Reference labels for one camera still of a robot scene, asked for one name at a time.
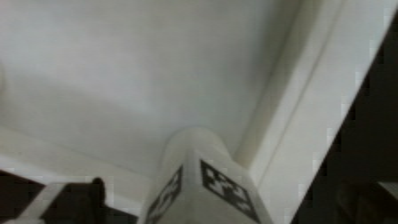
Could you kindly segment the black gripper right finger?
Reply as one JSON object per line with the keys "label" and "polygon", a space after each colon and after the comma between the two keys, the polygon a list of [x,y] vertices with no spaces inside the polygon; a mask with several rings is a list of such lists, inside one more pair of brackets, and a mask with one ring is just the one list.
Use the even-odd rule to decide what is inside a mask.
{"label": "black gripper right finger", "polygon": [[334,224],[398,224],[398,182],[343,182]]}

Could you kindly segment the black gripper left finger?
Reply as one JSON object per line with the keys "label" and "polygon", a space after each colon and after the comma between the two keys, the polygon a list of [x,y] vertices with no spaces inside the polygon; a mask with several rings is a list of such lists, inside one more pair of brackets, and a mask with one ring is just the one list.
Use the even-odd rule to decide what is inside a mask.
{"label": "black gripper left finger", "polygon": [[104,182],[53,183],[42,189],[16,224],[104,224]]}

